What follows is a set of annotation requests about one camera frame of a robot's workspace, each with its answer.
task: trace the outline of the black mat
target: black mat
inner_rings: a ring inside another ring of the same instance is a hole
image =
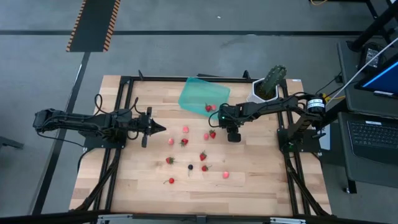
[[[73,27],[67,52],[106,52],[120,0],[84,0]]]

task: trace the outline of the yellow black striped tape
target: yellow black striped tape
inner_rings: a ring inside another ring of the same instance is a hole
[[[109,22],[108,30],[106,31],[105,43],[103,52],[107,52],[109,50],[109,46],[111,44],[111,39],[113,35],[114,25],[116,23],[116,18],[118,17],[118,11],[120,7],[120,0],[115,0],[113,5],[112,15]]]
[[[83,0],[83,3],[81,4],[80,10],[79,10],[79,15],[77,16],[75,25],[73,26],[73,29],[72,29],[72,33],[70,34],[70,38],[69,38],[68,45],[67,45],[67,52],[70,52],[70,45],[72,44],[73,37],[75,36],[75,31],[76,31],[77,25],[79,24],[81,13],[83,12],[83,8],[86,5],[86,1],[87,0]]]

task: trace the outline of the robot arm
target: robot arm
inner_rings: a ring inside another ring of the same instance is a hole
[[[126,138],[132,139],[127,132],[134,131],[137,133],[135,138],[138,133],[144,134],[141,146],[146,147],[148,135],[166,130],[151,118],[151,114],[151,107],[147,109],[147,113],[140,113],[138,118],[132,118],[132,112],[128,109],[98,115],[47,109],[35,114],[33,127],[38,133],[58,128],[78,131],[86,137],[84,146],[88,148],[124,147]]]
[[[307,102],[306,108],[299,107],[300,100]],[[245,122],[254,121],[262,115],[283,111],[293,111],[300,115],[300,119],[288,128],[288,138],[298,139],[311,124],[317,129],[321,128],[325,102],[319,96],[300,92],[285,99],[279,98],[265,103],[247,102],[235,106],[223,104],[218,111],[218,122],[221,128],[226,128],[228,141],[240,142],[241,135],[238,133],[238,128]]]

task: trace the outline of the potted plant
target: potted plant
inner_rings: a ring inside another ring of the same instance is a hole
[[[278,84],[286,76],[287,70],[283,65],[276,65],[265,78],[252,83],[248,102],[263,103],[276,100],[279,97]]]

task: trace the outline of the laptop keyboard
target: laptop keyboard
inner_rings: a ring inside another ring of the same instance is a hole
[[[398,149],[398,126],[348,121],[351,142],[355,145]]]

